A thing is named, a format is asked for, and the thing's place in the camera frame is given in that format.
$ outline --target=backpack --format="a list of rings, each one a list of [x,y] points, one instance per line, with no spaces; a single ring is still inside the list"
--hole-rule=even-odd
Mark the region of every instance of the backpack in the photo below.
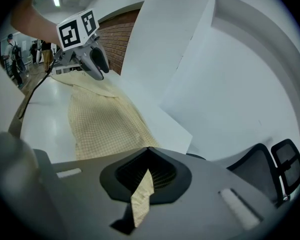
[[[11,52],[11,59],[13,61],[17,61],[21,59],[21,48],[15,43],[15,46],[13,46],[11,43],[9,45],[12,46],[12,52]]]

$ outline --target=black office chair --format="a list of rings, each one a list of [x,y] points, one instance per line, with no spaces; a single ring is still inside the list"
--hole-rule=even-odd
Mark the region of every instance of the black office chair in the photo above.
[[[290,199],[290,194],[300,184],[300,153],[290,139],[274,145],[271,153],[277,167],[267,147],[259,143],[227,169],[260,190],[279,207]]]

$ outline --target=ceiling light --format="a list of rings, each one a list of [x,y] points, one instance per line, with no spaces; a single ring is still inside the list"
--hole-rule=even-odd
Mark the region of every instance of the ceiling light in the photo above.
[[[54,1],[55,6],[60,6],[59,0],[53,0],[53,1]]]

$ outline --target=brick wall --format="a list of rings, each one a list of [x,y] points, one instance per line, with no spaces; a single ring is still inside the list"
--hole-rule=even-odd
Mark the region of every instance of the brick wall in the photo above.
[[[140,10],[122,13],[99,23],[99,42],[109,61],[109,68],[121,74],[128,41]]]

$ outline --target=white table surface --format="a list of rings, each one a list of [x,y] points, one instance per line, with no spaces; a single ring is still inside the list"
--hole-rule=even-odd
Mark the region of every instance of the white table surface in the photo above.
[[[111,70],[104,76],[130,98],[162,148],[187,152],[191,134],[117,73]],[[76,140],[68,120],[71,94],[71,86],[48,77],[34,92],[24,114],[21,139],[31,148],[47,152],[53,164],[76,160]]]

